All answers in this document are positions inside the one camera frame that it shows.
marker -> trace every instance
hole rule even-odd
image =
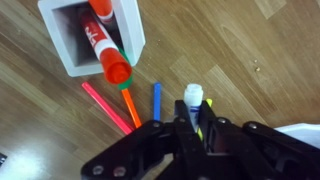
[[[107,30],[112,31],[117,28],[111,0],[89,0],[89,3]]]
[[[206,99],[206,101],[207,101],[209,107],[211,107],[212,106],[212,99]]]
[[[207,101],[209,107],[211,107],[212,106],[212,99],[206,99],[206,101]],[[201,131],[200,128],[198,128],[198,132],[197,133],[198,133],[201,141],[203,141],[203,134],[202,134],[202,131]]]
[[[130,95],[130,92],[128,89],[124,89],[124,90],[121,90],[122,92],[122,96],[124,98],[124,100],[126,101],[126,104],[128,106],[128,109],[129,109],[129,112],[131,114],[131,117],[132,117],[132,120],[134,122],[134,125],[136,126],[136,128],[140,127],[141,126],[141,121],[140,121],[140,118],[138,116],[138,113],[137,113],[137,110],[133,104],[133,101],[132,101],[132,98],[131,98],[131,95]]]
[[[104,112],[116,123],[116,125],[127,135],[133,131],[133,128],[128,125],[103,98],[92,88],[88,82],[82,83],[82,87],[86,92],[100,105]]]
[[[184,103],[187,105],[190,121],[194,131],[198,130],[198,115],[202,103],[203,90],[198,84],[188,84],[184,91]]]
[[[130,64],[122,57],[108,32],[90,9],[79,9],[81,24],[100,60],[105,78],[111,84],[127,81],[132,73]]]
[[[153,119],[160,121],[161,111],[161,84],[156,82],[153,85]]]

blue straw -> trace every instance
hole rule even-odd
[[[160,121],[161,109],[161,84],[156,82],[153,85],[153,119]]]

red marker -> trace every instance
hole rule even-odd
[[[132,73],[130,64],[90,9],[79,9],[79,15],[81,25],[102,64],[106,80],[112,84],[124,83]]]

white container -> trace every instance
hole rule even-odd
[[[140,58],[145,36],[137,0],[112,0],[124,51],[135,66]],[[102,66],[92,49],[77,14],[87,0],[40,0],[38,6],[60,59],[69,76],[102,73]]]
[[[202,86],[198,84],[188,84],[184,91],[184,103],[187,105],[190,121],[194,131],[198,130],[198,116],[203,98]]]
[[[275,129],[320,149],[320,125],[300,123]]]

screw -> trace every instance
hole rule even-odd
[[[257,125],[253,124],[253,123],[250,123],[249,124],[249,127],[251,127],[252,129],[257,129]]]
[[[225,119],[219,119],[218,121],[221,122],[221,123],[226,123]]]
[[[116,168],[114,168],[113,170],[113,175],[114,177],[123,177],[124,175],[126,175],[126,168],[123,166],[118,166]]]
[[[102,174],[103,173],[103,170],[104,170],[104,168],[103,168],[103,166],[100,166],[100,165],[98,165],[98,166],[95,166],[93,169],[92,169],[92,173],[93,173],[93,175],[100,175],[100,174]]]
[[[160,127],[160,124],[155,122],[155,123],[153,123],[153,127]]]

